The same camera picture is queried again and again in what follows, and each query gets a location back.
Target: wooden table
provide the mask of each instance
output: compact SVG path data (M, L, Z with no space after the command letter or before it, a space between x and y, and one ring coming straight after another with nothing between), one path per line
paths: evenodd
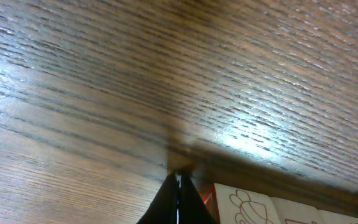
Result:
M358 216L358 1L0 0L0 223L135 223L189 164Z

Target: black object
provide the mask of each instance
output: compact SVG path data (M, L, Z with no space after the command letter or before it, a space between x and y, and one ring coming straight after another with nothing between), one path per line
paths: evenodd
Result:
M181 174L180 182L175 173L168 175L149 209L138 224L216 224L203 200L190 180Z

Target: wooden surface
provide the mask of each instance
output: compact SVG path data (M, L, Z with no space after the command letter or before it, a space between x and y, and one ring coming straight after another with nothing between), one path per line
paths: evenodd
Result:
M192 163L358 215L358 1L0 0L0 223L135 223Z

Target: line drawing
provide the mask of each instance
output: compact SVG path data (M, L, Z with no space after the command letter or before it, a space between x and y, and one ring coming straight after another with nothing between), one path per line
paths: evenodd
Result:
M252 201L247 192L237 189L236 194L229 195L229 199L240 211L234 216L237 224L274 224L268 218L266 206Z
M299 224L309 224L309 223L305 223L305 222L299 222L296 220L291 220L289 218L284 219L285 224L292 224L292 223L299 223Z

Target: wood grain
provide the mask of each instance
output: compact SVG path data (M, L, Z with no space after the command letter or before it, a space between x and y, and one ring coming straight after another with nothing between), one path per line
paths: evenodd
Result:
M135 223L188 164L358 215L358 1L0 0L0 223Z

